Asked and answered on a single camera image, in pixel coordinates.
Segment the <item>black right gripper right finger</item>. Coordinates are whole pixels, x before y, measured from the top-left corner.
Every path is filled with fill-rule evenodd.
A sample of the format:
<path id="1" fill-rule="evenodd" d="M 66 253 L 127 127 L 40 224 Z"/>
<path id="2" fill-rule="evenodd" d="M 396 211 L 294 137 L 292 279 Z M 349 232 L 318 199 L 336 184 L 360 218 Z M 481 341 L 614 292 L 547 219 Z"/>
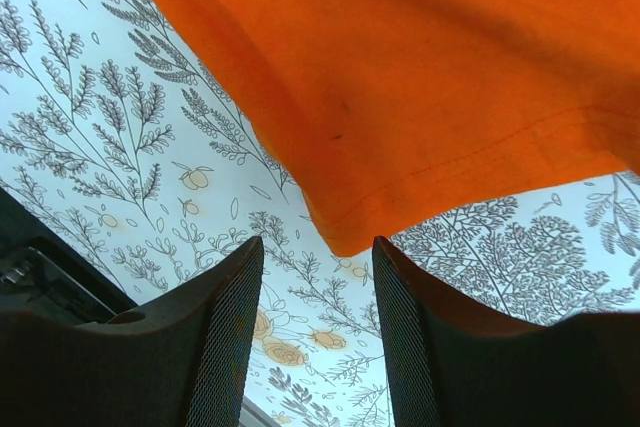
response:
<path id="1" fill-rule="evenodd" d="M 543 327 L 489 308 L 372 247 L 399 426 L 635 426 L 639 317 L 585 313 Z"/>

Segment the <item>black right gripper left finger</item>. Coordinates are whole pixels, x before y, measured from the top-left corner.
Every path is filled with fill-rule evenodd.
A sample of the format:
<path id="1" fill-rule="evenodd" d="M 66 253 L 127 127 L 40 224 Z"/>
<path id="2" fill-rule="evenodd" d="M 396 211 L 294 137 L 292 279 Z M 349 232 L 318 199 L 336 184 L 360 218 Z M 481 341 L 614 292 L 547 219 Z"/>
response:
<path id="1" fill-rule="evenodd" d="M 5 426 L 236 426 L 261 291 L 251 237 L 216 266 L 105 323 L 1 310 Z"/>

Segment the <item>orange t shirt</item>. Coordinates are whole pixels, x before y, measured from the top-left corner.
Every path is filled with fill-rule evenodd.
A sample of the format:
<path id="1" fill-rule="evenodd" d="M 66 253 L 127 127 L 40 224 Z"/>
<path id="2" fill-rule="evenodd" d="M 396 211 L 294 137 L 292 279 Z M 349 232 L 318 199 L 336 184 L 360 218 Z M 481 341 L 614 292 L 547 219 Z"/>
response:
<path id="1" fill-rule="evenodd" d="M 154 0 L 352 256 L 639 167 L 639 0 Z"/>

